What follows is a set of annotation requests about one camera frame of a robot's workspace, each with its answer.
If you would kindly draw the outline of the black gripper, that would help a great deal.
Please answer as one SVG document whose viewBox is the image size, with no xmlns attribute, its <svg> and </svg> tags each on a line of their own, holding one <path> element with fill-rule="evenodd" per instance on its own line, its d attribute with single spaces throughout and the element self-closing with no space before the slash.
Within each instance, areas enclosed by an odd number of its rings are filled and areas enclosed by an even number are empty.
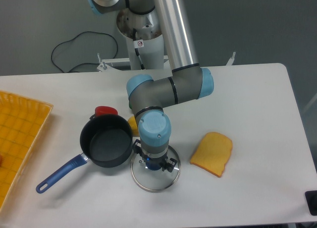
<svg viewBox="0 0 317 228">
<path fill-rule="evenodd" d="M 168 161 L 167 152 L 169 150 L 169 141 L 160 146 L 150 146 L 142 140 L 136 139 L 133 143 L 133 151 L 139 155 L 148 167 L 161 167 L 162 171 L 167 169 L 172 172 L 178 161 L 170 158 Z"/>
</svg>

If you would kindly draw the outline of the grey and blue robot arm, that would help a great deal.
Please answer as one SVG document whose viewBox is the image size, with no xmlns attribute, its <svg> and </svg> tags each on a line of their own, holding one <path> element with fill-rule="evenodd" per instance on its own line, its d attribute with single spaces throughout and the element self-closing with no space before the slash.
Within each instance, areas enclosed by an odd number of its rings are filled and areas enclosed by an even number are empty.
<svg viewBox="0 0 317 228">
<path fill-rule="evenodd" d="M 164 108 L 213 92 L 213 77 L 200 67 L 183 0 L 88 0 L 97 14 L 117 11 L 135 76 L 126 90 L 140 142 L 135 152 L 153 171 L 173 171 L 168 157 L 171 123 Z"/>
</svg>

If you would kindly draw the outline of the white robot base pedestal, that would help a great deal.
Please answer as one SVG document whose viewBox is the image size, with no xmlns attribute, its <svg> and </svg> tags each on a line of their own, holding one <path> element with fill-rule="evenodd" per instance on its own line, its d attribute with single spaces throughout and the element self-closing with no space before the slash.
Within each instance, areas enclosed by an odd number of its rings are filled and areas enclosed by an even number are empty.
<svg viewBox="0 0 317 228">
<path fill-rule="evenodd" d="M 168 57 L 164 55 L 163 35 L 156 10 L 144 15 L 135 14 L 129 9 L 121 10 L 116 24 L 126 40 L 128 57 L 103 59 L 98 69 L 164 69 Z"/>
</svg>

